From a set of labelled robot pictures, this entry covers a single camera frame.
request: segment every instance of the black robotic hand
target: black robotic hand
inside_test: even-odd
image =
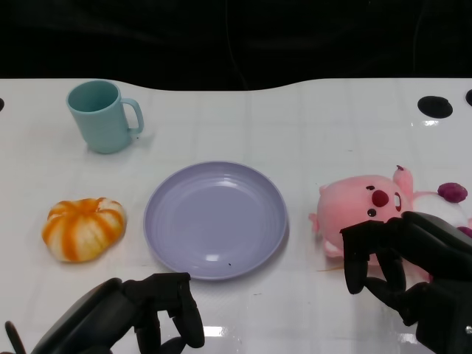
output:
[[[154,274],[122,283],[113,278],[76,301],[36,345],[32,354],[111,354],[130,328],[141,354],[180,354],[185,345],[203,347],[204,329],[190,293],[190,275]],[[166,310],[180,337],[161,344],[157,312]],[[18,333],[5,325],[16,354],[26,354]]]
[[[472,353],[472,239],[442,219],[404,212],[388,222],[341,230],[344,275],[350,293],[364,286],[396,310],[417,340],[436,354]],[[367,276],[376,254],[385,280]],[[402,258],[432,276],[406,290]]]

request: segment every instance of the plush toy nose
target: plush toy nose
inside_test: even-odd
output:
[[[383,190],[376,190],[372,194],[372,202],[376,207],[384,207],[389,202],[389,196]]]

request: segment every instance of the mini pumpkin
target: mini pumpkin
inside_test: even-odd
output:
[[[97,258],[119,240],[125,227],[125,210],[116,201],[61,201],[49,212],[43,240],[58,260],[85,262]]]

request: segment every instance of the mug handle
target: mug handle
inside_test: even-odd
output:
[[[138,118],[138,128],[128,128],[128,132],[139,134],[142,132],[142,129],[145,127],[145,121],[142,118],[141,108],[139,107],[138,102],[131,98],[122,98],[121,103],[130,105],[133,107],[134,111],[136,112],[136,117]]]

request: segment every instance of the white tabletop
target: white tabletop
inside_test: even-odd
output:
[[[308,214],[319,186],[361,174],[412,171],[416,190],[455,181],[472,188],[468,158],[472,80],[316,80],[252,92],[171,92],[117,83],[139,102],[145,131],[120,153],[87,150],[65,98],[84,80],[0,80],[0,322],[15,323],[27,351],[82,294],[111,277],[140,280],[167,269],[151,256],[142,219],[151,193],[196,162],[241,162],[266,174],[288,206],[285,248],[248,276],[191,282],[205,326],[185,353],[429,353],[413,327],[368,291],[349,295],[341,265],[327,261]],[[441,96],[436,120],[417,101]],[[136,118],[126,108],[130,125]],[[128,213],[124,238],[97,261],[56,262],[41,239],[49,208],[100,197]],[[472,198],[463,207],[472,215]],[[163,340],[176,334],[160,316]],[[0,330],[0,350],[10,350]],[[133,331],[113,348],[137,354]]]

